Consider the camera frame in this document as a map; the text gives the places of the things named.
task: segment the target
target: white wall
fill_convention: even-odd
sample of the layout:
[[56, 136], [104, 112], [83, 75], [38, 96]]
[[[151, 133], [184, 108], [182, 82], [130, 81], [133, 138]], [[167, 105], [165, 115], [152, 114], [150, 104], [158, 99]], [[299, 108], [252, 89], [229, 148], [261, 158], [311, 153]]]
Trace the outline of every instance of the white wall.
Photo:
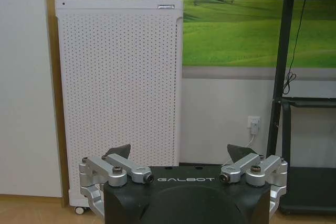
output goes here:
[[[223, 163], [246, 146], [247, 116], [261, 116], [253, 149], [266, 153], [273, 81], [183, 79], [181, 161]], [[295, 81], [290, 96], [336, 97], [336, 82]], [[292, 109], [292, 164], [336, 167], [336, 109]], [[281, 140], [278, 141], [281, 154]]]
[[61, 196], [46, 0], [0, 0], [0, 194]]

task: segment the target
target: wooden door frame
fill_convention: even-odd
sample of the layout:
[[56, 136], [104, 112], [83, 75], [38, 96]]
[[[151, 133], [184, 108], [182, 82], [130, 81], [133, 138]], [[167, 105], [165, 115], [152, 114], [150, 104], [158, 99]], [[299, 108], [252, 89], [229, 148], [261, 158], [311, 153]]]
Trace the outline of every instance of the wooden door frame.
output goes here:
[[65, 136], [62, 82], [61, 82], [61, 70], [60, 70], [58, 25], [57, 25], [57, 18], [55, 16], [55, 0], [46, 0], [46, 1], [48, 12], [50, 62], [53, 77], [56, 129], [57, 129], [58, 153], [59, 153], [61, 187], [62, 187], [61, 204], [63, 207], [65, 207], [69, 204], [69, 173], [68, 173], [67, 145]]

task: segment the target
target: bolt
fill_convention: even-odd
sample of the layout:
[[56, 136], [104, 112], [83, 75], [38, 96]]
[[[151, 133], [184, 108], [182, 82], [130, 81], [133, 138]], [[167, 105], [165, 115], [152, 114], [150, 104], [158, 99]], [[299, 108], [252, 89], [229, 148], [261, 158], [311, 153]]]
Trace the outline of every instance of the bolt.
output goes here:
[[230, 175], [228, 175], [228, 174], [220, 174], [219, 181], [221, 181], [224, 184], [229, 184], [230, 183]]
[[143, 181], [145, 182], [145, 184], [150, 184], [154, 181], [154, 176], [150, 174], [147, 177], [144, 177]]
[[251, 172], [253, 173], [261, 173], [261, 167], [258, 165], [251, 166]]
[[122, 167], [121, 166], [114, 166], [112, 172], [116, 175], [122, 174]]

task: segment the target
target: landscape poster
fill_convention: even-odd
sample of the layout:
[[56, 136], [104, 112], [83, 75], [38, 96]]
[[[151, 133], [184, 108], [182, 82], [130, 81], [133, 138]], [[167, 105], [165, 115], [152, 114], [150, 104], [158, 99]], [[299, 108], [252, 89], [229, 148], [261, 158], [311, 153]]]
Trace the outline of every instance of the landscape poster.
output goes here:
[[[302, 4], [295, 1], [289, 59]], [[185, 66], [275, 66], [282, 0], [184, 0], [184, 8]], [[307, 0], [293, 67], [336, 68], [335, 0]]]

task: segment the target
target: tv stand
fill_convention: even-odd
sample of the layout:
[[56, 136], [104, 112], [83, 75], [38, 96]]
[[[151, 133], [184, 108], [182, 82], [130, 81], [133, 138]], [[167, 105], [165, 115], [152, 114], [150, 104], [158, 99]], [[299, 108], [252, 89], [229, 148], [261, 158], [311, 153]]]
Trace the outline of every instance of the tv stand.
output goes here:
[[267, 156], [275, 155], [281, 108], [282, 156], [288, 162], [287, 194], [280, 200], [285, 214], [336, 214], [336, 168], [290, 166], [291, 106], [336, 108], [336, 99], [283, 97], [294, 0], [283, 0], [278, 58], [269, 125]]

